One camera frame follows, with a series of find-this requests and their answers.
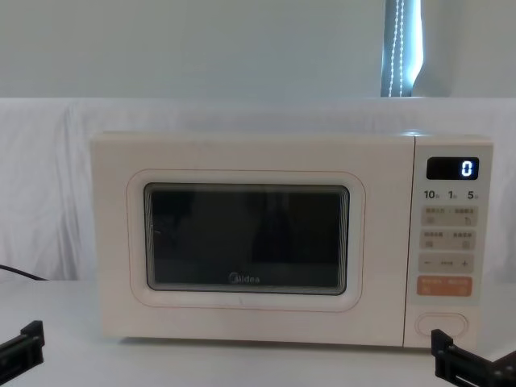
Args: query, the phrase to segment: white table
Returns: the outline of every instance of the white table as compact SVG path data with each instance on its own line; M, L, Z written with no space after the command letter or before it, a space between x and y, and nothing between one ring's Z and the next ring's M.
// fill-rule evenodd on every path
M44 322L44 363L8 386L447 386L429 351L102 337L96 284L0 284L0 342ZM516 284L486 285L477 353L516 350Z

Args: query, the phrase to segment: white sheet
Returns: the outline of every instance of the white sheet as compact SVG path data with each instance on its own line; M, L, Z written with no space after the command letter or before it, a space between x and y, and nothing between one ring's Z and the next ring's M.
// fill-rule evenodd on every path
M99 131L341 131L491 135L485 274L516 282L516 99L374 99L279 109L169 100L0 99L0 263L94 277L88 139ZM0 280L10 274L0 273Z

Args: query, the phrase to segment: black power cord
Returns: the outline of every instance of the black power cord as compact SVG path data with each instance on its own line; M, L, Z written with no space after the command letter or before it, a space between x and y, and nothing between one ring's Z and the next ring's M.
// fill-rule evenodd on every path
M18 270L16 268L12 268L10 266L5 266L4 264L0 264L0 270L6 270L7 272L11 272L11 273L14 273L14 274L18 274L20 276L31 278L34 281L48 281L45 278L41 278L41 277L35 276L34 274L25 273L22 270Z

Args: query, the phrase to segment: button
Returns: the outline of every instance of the button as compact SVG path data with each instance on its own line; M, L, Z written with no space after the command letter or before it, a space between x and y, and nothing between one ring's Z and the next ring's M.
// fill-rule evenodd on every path
M430 336L434 329L440 329L451 337L459 337L468 329L468 320L457 313L426 313L416 320L416 331Z
M468 229L423 230L419 237L419 247L430 250L473 250L476 232Z
M474 227L478 221L478 206L424 206L423 226Z
M453 252L428 252L419 255L421 273L471 274L474 269L474 255Z
M472 287L473 279L471 277L418 277L418 294L420 296L469 297Z

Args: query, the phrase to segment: midea logo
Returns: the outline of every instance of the midea logo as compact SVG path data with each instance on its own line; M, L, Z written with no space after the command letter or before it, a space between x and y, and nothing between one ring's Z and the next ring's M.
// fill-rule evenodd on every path
M229 276L227 276L227 280L232 285L259 284L260 283L259 277L246 276L246 275L236 273L236 272L229 273Z

